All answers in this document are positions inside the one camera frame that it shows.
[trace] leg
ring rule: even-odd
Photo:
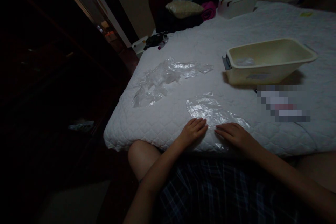
[[[128,161],[138,180],[141,180],[161,156],[155,146],[141,140],[136,140],[128,151]]]

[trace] clear plastic wrap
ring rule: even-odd
[[[214,69],[214,66],[213,65],[209,65],[209,64],[204,64],[204,65],[199,64],[199,66],[198,66],[198,70],[202,74],[206,74],[206,73],[212,71],[213,69]]]
[[[153,90],[146,92],[145,87],[141,87],[138,92],[136,92],[132,107],[144,107],[153,105],[155,102],[160,100],[163,96],[167,96],[167,89],[162,86],[155,87]]]
[[[145,72],[144,76],[134,85],[140,89],[133,98],[132,106],[151,106],[163,96],[167,96],[168,91],[163,87],[163,84],[178,82],[183,77],[185,79],[196,77],[198,72],[206,74],[213,68],[213,65],[202,65],[196,61],[181,63],[176,62],[173,58],[166,59],[154,70]]]
[[[238,123],[246,130],[251,128],[250,124],[243,118],[226,111],[214,98],[212,92],[195,96],[186,101],[187,110],[193,118],[206,118],[209,127],[215,127],[223,123]]]
[[[253,66],[256,65],[254,59],[252,58],[241,58],[241,59],[237,59],[235,64],[237,66],[241,66],[241,67],[247,67],[247,66]]]

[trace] plaid shorts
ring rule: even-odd
[[[179,160],[155,207],[153,223],[321,223],[257,165],[223,159]]]

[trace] hand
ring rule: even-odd
[[[189,145],[191,145],[196,139],[203,136],[207,129],[208,125],[206,125],[206,119],[203,118],[193,118],[184,126],[181,134],[176,138],[175,141],[180,143],[182,147],[185,149]]]
[[[235,122],[216,125],[216,128],[215,132],[218,135],[221,135],[234,146],[238,147],[249,158],[253,159],[264,149],[250,133]]]

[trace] bedsheet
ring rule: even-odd
[[[311,16],[302,15],[312,12]],[[256,93],[233,87],[224,81],[221,57],[227,49],[248,43],[279,38],[294,38],[319,55],[302,65],[290,78],[307,90],[311,106],[311,122],[269,122],[258,116]],[[288,4],[258,1],[249,14],[226,20],[219,15],[198,27],[170,34],[162,50],[144,52],[127,88],[120,97],[104,132],[108,148],[125,149],[136,139],[165,150],[191,119],[186,100],[212,92],[226,110],[247,120],[252,136],[266,149],[280,156],[336,150],[336,14],[297,8]],[[167,97],[150,107],[132,107],[135,88],[145,71],[163,60],[196,60],[214,65],[206,75],[172,83]],[[193,151],[228,155],[231,148],[208,130]]]

